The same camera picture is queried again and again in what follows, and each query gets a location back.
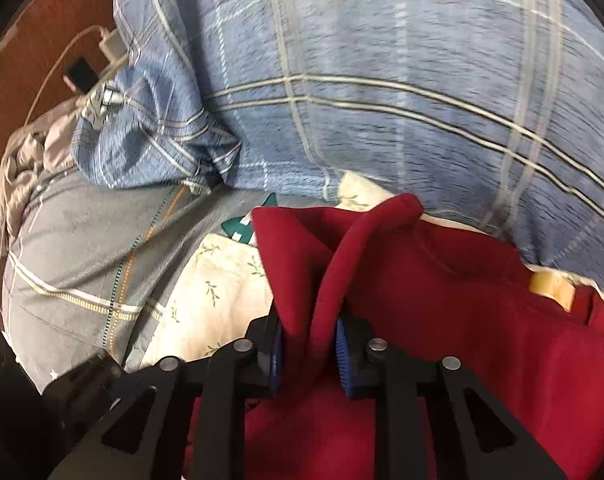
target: brown floor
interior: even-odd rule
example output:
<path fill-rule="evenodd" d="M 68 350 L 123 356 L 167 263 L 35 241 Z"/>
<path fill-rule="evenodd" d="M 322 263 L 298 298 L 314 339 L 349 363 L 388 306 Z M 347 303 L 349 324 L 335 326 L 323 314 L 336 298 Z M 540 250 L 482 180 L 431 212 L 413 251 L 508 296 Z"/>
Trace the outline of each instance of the brown floor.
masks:
<path fill-rule="evenodd" d="M 17 32 L 0 52 L 0 158 L 6 140 L 22 126 L 48 71 L 68 42 L 89 25 L 114 28 L 112 0 L 34 0 L 16 23 Z M 72 97 L 61 74 L 77 57 L 99 72 L 106 59 L 99 32 L 77 41 L 50 79 L 32 119 Z"/>

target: blue checkered fabric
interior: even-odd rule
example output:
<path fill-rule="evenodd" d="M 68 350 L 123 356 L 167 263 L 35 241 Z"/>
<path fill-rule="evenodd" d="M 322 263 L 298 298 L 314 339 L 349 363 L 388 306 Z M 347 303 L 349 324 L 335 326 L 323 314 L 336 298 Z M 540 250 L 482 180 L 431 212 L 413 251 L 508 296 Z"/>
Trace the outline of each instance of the blue checkered fabric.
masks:
<path fill-rule="evenodd" d="M 604 287 L 604 28 L 582 0 L 114 0 L 101 186 L 337 199 L 353 170 Z"/>

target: red fleece fabric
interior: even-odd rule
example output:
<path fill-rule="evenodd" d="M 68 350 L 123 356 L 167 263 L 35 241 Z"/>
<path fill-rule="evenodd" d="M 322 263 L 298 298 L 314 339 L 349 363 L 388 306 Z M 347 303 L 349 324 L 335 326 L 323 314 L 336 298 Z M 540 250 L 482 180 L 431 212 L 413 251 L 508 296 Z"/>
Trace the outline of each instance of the red fleece fabric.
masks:
<path fill-rule="evenodd" d="M 408 194 L 367 213 L 253 211 L 286 345 L 278 397 L 247 416 L 247 478 L 373 478 L 374 405 L 347 400 L 332 358 L 343 304 L 409 355 L 459 357 L 571 480 L 601 462 L 604 303 L 579 287 L 567 314 L 528 291 L 513 247 L 422 212 Z"/>

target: green fabric patch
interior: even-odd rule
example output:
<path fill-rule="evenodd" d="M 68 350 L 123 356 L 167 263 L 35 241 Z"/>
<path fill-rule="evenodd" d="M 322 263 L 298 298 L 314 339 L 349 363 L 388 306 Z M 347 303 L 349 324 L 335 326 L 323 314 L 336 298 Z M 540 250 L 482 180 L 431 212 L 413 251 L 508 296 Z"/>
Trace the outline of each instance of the green fabric patch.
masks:
<path fill-rule="evenodd" d="M 271 193 L 266 197 L 262 207 L 276 207 L 277 205 L 278 201 L 275 197 L 275 193 Z M 227 236 L 236 242 L 249 244 L 252 243 L 253 239 L 253 245 L 255 245 L 255 239 L 253 237 L 255 231 L 253 230 L 253 219 L 251 218 L 250 212 L 244 216 L 236 216 L 229 220 L 225 220 L 221 223 L 221 226 Z"/>

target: metal screw head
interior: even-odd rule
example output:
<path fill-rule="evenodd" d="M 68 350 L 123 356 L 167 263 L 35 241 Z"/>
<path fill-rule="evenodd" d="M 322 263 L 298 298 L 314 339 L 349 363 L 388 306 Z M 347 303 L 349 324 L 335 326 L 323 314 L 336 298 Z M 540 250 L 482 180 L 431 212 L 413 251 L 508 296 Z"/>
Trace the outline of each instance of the metal screw head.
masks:
<path fill-rule="evenodd" d="M 233 343 L 233 349 L 236 352 L 248 352 L 251 348 L 253 348 L 253 343 L 248 339 L 238 339 Z"/>
<path fill-rule="evenodd" d="M 375 352 L 381 352 L 388 348 L 388 343 L 379 337 L 374 337 L 368 342 L 368 347 Z"/>
<path fill-rule="evenodd" d="M 178 367 L 178 359 L 175 357 L 165 357 L 160 361 L 160 370 L 171 372 Z"/>
<path fill-rule="evenodd" d="M 462 363 L 457 357 L 448 355 L 442 359 L 442 366 L 444 366 L 447 370 L 458 370 L 458 368 L 462 366 Z"/>

